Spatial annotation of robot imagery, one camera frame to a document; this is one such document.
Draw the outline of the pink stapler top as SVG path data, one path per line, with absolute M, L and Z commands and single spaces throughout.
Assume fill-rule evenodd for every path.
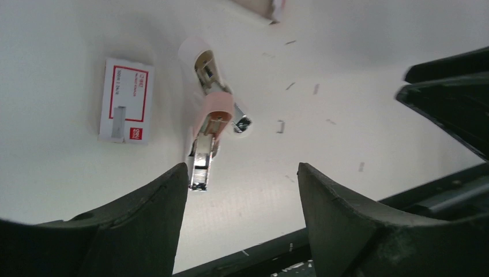
M 200 112 L 191 128 L 189 189 L 204 192 L 208 189 L 213 158 L 219 149 L 222 132 L 234 116 L 234 98 L 224 91 L 212 92 L 204 97 Z

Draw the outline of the red white staple box sleeve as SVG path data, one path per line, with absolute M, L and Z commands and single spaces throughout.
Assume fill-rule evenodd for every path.
M 100 141 L 147 145 L 154 79 L 152 65 L 106 59 Z

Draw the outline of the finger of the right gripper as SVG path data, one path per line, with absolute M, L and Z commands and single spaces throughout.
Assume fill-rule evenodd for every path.
M 488 75 L 470 74 L 402 87 L 396 100 L 488 161 Z
M 488 71 L 488 47 L 412 66 L 404 81 L 410 84 Z

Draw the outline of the white stapler base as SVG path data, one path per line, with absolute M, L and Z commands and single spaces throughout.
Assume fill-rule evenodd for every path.
M 211 46 L 199 37 L 189 37 L 180 45 L 178 58 L 193 108 L 203 110 L 204 101 L 211 93 L 227 93 L 232 99 L 230 128 L 237 135 L 250 133 L 253 120 L 236 100 Z

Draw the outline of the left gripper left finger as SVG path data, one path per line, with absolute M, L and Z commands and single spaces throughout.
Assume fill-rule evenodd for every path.
M 188 194 L 177 164 L 73 219 L 1 221 L 2 276 L 171 276 Z

